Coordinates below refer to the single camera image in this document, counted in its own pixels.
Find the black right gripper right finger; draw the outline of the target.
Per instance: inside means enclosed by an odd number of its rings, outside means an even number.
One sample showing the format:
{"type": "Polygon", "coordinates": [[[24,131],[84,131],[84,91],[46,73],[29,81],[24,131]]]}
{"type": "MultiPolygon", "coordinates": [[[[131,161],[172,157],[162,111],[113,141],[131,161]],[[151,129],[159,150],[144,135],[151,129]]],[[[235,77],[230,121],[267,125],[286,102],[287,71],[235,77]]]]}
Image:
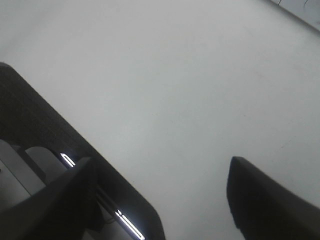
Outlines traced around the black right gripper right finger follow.
{"type": "Polygon", "coordinates": [[[243,157],[230,161],[226,197],[234,224],[246,240],[320,238],[320,209],[243,157]]]}

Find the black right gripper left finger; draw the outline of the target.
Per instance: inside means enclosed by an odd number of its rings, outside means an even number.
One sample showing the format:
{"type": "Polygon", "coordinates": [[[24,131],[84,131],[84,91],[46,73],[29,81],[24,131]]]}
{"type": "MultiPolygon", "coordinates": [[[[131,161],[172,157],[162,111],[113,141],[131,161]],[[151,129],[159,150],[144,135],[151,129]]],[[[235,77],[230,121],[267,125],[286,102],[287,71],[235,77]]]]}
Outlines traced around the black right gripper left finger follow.
{"type": "Polygon", "coordinates": [[[45,188],[1,212],[2,240],[80,240],[97,204],[93,159],[82,158],[45,188]]]}

